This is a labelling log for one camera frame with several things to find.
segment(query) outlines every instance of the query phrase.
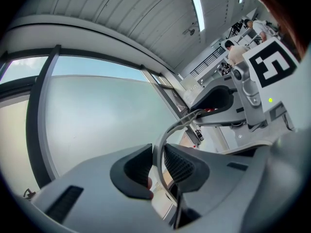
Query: person in white shirt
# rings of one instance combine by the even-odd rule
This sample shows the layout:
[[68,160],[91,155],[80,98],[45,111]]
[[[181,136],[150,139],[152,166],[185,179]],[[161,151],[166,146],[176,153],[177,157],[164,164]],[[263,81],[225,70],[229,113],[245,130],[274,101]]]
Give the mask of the person in white shirt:
[[246,27],[255,30],[255,32],[260,35],[262,42],[265,42],[266,40],[276,35],[276,33],[269,26],[266,25],[266,21],[252,21],[249,19],[245,19],[244,24]]
[[234,45],[232,41],[227,40],[225,42],[225,48],[230,51],[228,55],[229,64],[234,67],[236,64],[244,61],[243,54],[247,52],[249,49],[244,46]]

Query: ceiling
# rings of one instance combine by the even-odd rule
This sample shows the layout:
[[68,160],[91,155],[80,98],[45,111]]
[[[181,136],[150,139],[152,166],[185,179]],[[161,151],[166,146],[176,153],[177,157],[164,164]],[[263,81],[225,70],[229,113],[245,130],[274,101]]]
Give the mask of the ceiling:
[[[206,27],[201,33],[191,0],[28,0],[17,17],[59,15],[91,21],[133,39],[180,71],[233,20],[256,6],[252,0],[201,2]],[[194,35],[184,34],[187,29],[195,29]]]

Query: sky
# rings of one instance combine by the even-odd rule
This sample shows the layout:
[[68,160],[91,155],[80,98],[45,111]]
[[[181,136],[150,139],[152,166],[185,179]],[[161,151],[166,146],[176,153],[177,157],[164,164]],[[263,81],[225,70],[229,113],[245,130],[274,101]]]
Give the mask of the sky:
[[[47,57],[14,60],[0,84],[38,75],[46,60]],[[73,56],[58,57],[52,75],[97,75],[147,81],[140,70],[107,61]]]

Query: black cable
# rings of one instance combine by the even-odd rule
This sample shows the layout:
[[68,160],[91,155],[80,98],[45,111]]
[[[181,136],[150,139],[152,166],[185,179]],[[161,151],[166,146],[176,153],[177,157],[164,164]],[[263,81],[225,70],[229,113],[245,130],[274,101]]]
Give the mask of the black cable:
[[288,121],[287,121],[287,117],[285,114],[283,114],[283,121],[286,125],[286,128],[289,130],[289,131],[293,131],[293,129],[290,128],[290,126],[288,126]]

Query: black hair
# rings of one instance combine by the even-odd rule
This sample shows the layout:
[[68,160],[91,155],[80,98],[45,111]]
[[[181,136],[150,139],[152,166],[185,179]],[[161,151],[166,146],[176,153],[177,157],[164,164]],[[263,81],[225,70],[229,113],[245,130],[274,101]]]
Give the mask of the black hair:
[[232,41],[227,40],[227,41],[225,42],[225,48],[227,49],[227,48],[229,48],[229,47],[231,47],[231,46],[234,46],[234,44],[232,43]]
[[247,23],[248,23],[249,21],[251,21],[251,20],[249,20],[249,19],[245,19],[245,20],[244,20],[244,24],[245,24],[245,26],[246,26],[247,28],[248,28]]

